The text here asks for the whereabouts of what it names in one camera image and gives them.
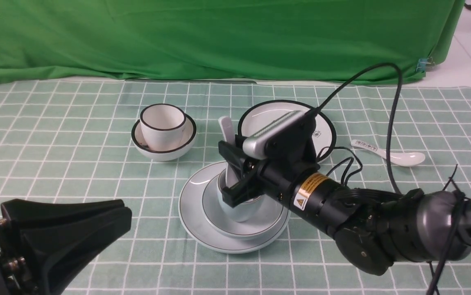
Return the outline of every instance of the spoon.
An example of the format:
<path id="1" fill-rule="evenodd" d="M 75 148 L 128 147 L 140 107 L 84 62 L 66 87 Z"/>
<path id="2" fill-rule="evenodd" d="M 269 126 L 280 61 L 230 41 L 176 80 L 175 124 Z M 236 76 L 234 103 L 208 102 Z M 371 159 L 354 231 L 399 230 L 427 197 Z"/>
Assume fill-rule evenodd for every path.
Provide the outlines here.
<path id="1" fill-rule="evenodd" d="M 222 116 L 219 118 L 219 126 L 221 126 L 221 132 L 223 133 L 223 139 L 228 144 L 236 145 L 236 134 L 234 133 L 234 127 L 232 119 L 229 116 Z M 232 169 L 230 164 L 226 164 L 225 182 L 227 187 L 232 187 L 238 183 L 236 172 Z"/>
<path id="2" fill-rule="evenodd" d="M 374 154 L 387 159 L 387 151 L 380 149 L 377 146 L 364 142 L 362 140 L 352 140 L 350 141 L 351 146 L 356 148 L 361 148 L 367 151 L 371 151 Z M 398 166 L 403 167 L 412 167 L 421 164 L 425 160 L 425 155 L 422 153 L 390 153 L 390 162 Z"/>

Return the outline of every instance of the plate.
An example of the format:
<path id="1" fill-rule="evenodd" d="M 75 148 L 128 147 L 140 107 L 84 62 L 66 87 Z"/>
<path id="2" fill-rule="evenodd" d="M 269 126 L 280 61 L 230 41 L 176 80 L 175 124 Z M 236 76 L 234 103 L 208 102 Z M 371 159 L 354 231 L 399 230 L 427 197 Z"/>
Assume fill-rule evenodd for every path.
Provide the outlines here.
<path id="1" fill-rule="evenodd" d="M 179 219 L 186 232 L 202 246 L 226 254 L 254 252 L 270 245 L 286 229 L 290 211 L 283 210 L 280 220 L 262 235 L 238 239 L 223 235 L 205 218 L 202 196 L 208 183 L 226 168 L 226 162 L 206 166 L 196 172 L 186 183 L 179 196 Z"/>
<path id="2" fill-rule="evenodd" d="M 306 103 L 291 100 L 271 100 L 256 104 L 247 110 L 239 120 L 238 134 L 240 136 L 252 136 L 287 112 L 308 111 L 311 108 Z M 319 158 L 320 161 L 332 153 L 335 140 L 335 128 L 332 122 L 325 114 L 320 112 L 319 116 L 316 117 L 316 130 L 312 134 L 316 155 L 319 154 L 321 149 L 329 147 Z"/>
<path id="3" fill-rule="evenodd" d="M 235 222 L 221 208 L 217 197 L 217 178 L 214 177 L 203 193 L 202 207 L 207 221 L 220 233 L 234 238 L 248 239 L 265 233 L 281 218 L 283 210 L 281 204 L 268 196 L 264 198 L 258 211 L 245 222 Z"/>

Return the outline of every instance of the saucer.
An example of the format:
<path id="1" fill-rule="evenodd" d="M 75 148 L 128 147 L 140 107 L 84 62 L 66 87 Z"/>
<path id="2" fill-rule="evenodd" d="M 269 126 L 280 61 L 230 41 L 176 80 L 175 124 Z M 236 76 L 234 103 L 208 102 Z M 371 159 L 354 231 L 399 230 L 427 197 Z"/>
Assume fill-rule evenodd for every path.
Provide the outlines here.
<path id="1" fill-rule="evenodd" d="M 185 129 L 183 130 L 183 138 L 179 147 L 169 151 L 152 151 L 146 144 L 144 140 L 143 132 L 140 126 L 140 120 L 132 127 L 132 141 L 136 145 L 138 151 L 150 159 L 155 159 L 156 161 L 170 161 L 177 159 L 178 157 L 183 156 L 187 153 L 192 146 L 194 146 L 197 134 L 197 126 L 191 116 L 186 115 Z"/>
<path id="2" fill-rule="evenodd" d="M 247 110 L 239 120 L 238 134 L 241 136 L 252 136 L 287 112 L 308 111 L 311 108 L 306 103 L 291 100 L 271 100 L 256 104 Z M 336 138 L 332 122 L 325 114 L 320 112 L 319 116 L 316 116 L 316 130 L 312 134 L 316 155 L 319 154 L 321 149 L 329 147 L 320 157 L 320 161 L 332 153 Z"/>
<path id="3" fill-rule="evenodd" d="M 280 220 L 264 233 L 239 239 L 224 235 L 208 222 L 203 213 L 203 194 L 208 184 L 226 168 L 226 162 L 217 162 L 196 172 L 186 183 L 179 197 L 179 219 L 186 232 L 202 246 L 226 254 L 254 252 L 275 241 L 286 229 L 290 211 L 284 210 Z"/>
<path id="4" fill-rule="evenodd" d="M 202 196 L 202 209 L 207 221 L 220 233 L 239 239 L 249 239 L 272 228 L 286 209 L 268 196 L 264 198 L 258 211 L 245 222 L 235 222 L 221 208 L 217 197 L 217 178 L 206 186 Z"/>

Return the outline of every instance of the black clamp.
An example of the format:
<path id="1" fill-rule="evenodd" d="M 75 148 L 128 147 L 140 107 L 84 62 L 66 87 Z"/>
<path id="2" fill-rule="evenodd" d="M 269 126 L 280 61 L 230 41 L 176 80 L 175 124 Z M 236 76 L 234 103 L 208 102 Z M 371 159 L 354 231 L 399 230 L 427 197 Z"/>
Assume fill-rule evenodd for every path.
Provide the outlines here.
<path id="1" fill-rule="evenodd" d="M 1 204 L 0 295 L 60 295 L 110 244 L 127 233 L 132 211 L 122 200 Z"/>

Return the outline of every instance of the teacup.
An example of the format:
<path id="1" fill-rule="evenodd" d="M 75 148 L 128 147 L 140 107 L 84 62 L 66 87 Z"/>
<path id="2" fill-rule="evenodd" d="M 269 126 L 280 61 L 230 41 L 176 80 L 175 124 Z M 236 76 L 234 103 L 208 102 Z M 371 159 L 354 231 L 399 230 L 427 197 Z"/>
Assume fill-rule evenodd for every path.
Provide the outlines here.
<path id="1" fill-rule="evenodd" d="M 258 196 L 257 198 L 248 200 L 232 208 L 223 201 L 223 194 L 221 190 L 225 187 L 225 170 L 223 170 L 221 174 L 219 174 L 219 177 L 217 177 L 217 199 L 219 200 L 219 204 L 221 205 L 221 209 L 223 209 L 224 213 L 228 216 L 228 218 L 234 220 L 235 222 L 245 222 L 249 220 L 250 217 L 252 217 L 259 210 L 259 207 L 265 200 L 264 196 Z"/>
<path id="2" fill-rule="evenodd" d="M 183 138 L 186 115 L 183 110 L 167 103 L 147 106 L 140 113 L 144 140 L 152 151 L 177 149 Z"/>

